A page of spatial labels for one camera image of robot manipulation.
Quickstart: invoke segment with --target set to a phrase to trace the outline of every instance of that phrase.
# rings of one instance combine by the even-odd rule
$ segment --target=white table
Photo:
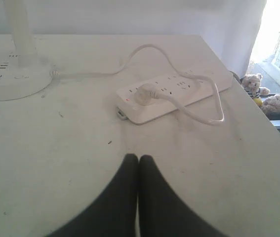
[[[142,43],[178,68],[195,60],[192,36],[36,36],[40,55],[65,71],[110,71]],[[13,50],[0,35],[0,52]],[[89,205],[125,153],[151,154],[175,192],[230,236],[280,236],[280,134],[235,81],[221,93],[226,123],[173,112],[144,125],[121,121],[115,91],[171,73],[154,50],[120,74],[57,79],[27,98],[0,102],[0,237],[43,236]],[[189,107],[215,115],[212,98]]]

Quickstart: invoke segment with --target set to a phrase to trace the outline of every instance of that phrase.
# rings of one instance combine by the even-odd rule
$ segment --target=white power cord
[[[55,76],[59,76],[59,77],[103,77],[103,76],[110,76],[110,75],[115,75],[119,72],[121,72],[123,69],[126,68],[126,66],[128,65],[128,63],[130,62],[131,58],[140,50],[144,49],[144,48],[154,48],[157,49],[160,53],[162,53],[165,58],[167,59],[168,63],[171,65],[171,67],[174,69],[174,71],[184,77],[184,78],[189,78],[189,79],[199,79],[199,80],[204,80],[208,83],[210,83],[211,87],[212,87],[212,91],[213,91],[213,96],[215,99],[215,106],[216,109],[219,113],[219,120],[214,120],[214,119],[204,119],[201,118],[198,115],[194,115],[193,113],[191,113],[185,106],[183,106],[180,102],[178,102],[174,97],[170,96],[170,95],[165,95],[163,93],[160,93],[154,85],[152,84],[145,84],[141,87],[139,87],[138,91],[136,92],[137,95],[137,99],[136,101],[139,104],[145,105],[147,104],[148,101],[150,101],[150,99],[154,98],[154,99],[164,99],[164,100],[168,100],[169,102],[171,102],[175,107],[177,107],[181,112],[183,112],[184,114],[186,114],[187,116],[189,116],[190,118],[207,124],[207,125],[218,125],[221,124],[222,122],[224,122],[224,113],[223,113],[223,109],[222,109],[222,105],[221,105],[221,100],[220,100],[220,95],[219,95],[219,91],[217,88],[217,85],[215,84],[215,82],[206,76],[202,76],[202,75],[191,75],[189,73],[184,73],[181,72],[179,70],[177,70],[174,65],[172,64],[172,62],[170,61],[167,53],[161,49],[160,47],[154,45],[154,44],[144,44],[141,45],[139,47],[137,47],[128,57],[126,63],[124,65],[122,65],[121,67],[119,67],[116,71],[114,72],[110,72],[110,73],[74,73],[74,74],[69,74],[69,73],[59,73],[58,71],[52,71],[51,75],[53,77]]]

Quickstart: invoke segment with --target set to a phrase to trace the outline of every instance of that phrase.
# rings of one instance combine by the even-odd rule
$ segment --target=electrical cable
[[[115,75],[119,72],[121,72],[123,69],[126,68],[126,66],[128,65],[128,63],[130,62],[130,60],[132,59],[132,57],[139,52],[140,50],[144,49],[144,48],[154,48],[156,50],[158,50],[161,54],[163,54],[165,56],[165,58],[167,59],[168,63],[170,64],[170,66],[173,68],[173,70],[180,76],[184,77],[184,78],[189,78],[189,79],[199,79],[199,80],[203,80],[206,81],[208,83],[210,83],[211,87],[212,87],[212,91],[213,91],[213,97],[215,99],[215,106],[216,109],[219,113],[219,120],[214,120],[214,119],[204,119],[201,118],[198,115],[195,115],[193,113],[191,113],[185,106],[183,106],[180,102],[178,102],[174,97],[169,96],[169,95],[165,95],[162,93],[154,93],[159,99],[165,99],[168,100],[169,102],[171,102],[175,107],[177,107],[181,112],[183,112],[184,114],[186,114],[187,116],[189,116],[190,118],[207,124],[207,125],[218,125],[221,124],[222,122],[224,122],[224,113],[223,113],[223,109],[222,109],[222,105],[221,105],[221,100],[220,100],[220,95],[219,95],[219,91],[217,88],[217,85],[215,84],[215,82],[206,76],[202,76],[202,75],[191,75],[189,73],[186,72],[181,72],[179,70],[177,70],[175,68],[175,66],[172,64],[171,60],[169,59],[168,54],[159,46],[154,45],[154,44],[144,44],[141,45],[139,47],[137,47],[128,57],[127,61],[121,65],[116,71],[114,72],[110,72],[110,73],[93,73],[93,72],[89,72],[89,73],[60,73],[58,71],[52,71],[51,72],[51,76],[53,77],[104,77],[104,76],[111,76],[111,75]]]

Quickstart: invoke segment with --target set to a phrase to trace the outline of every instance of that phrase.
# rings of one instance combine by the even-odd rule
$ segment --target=power strip
[[[193,68],[184,72],[193,74]],[[205,72],[203,75],[213,79],[219,91],[226,90],[232,85],[233,75],[226,69],[219,70],[218,75],[215,75],[214,72]],[[159,76],[126,86],[117,91],[118,116],[121,119],[127,117],[135,124],[144,124],[176,110],[172,103],[162,99],[154,100],[154,103],[146,106],[135,102],[134,93],[141,85],[146,83],[154,84],[161,93],[175,97],[185,106],[213,94],[211,85],[203,80],[188,79],[178,75]]]

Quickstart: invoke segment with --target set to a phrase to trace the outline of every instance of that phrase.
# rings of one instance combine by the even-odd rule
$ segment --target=power outlet
[[[184,72],[194,74],[193,68],[189,68]],[[219,70],[217,73],[206,71],[203,75],[214,80],[219,91],[231,87],[233,75],[226,69]],[[172,103],[162,99],[154,100],[154,103],[146,106],[136,103],[134,93],[141,85],[146,83],[154,84],[161,93],[175,97],[176,100],[185,106],[213,94],[209,83],[178,75],[159,76],[121,88],[117,91],[117,107],[135,124],[144,124],[176,110],[176,107]]]

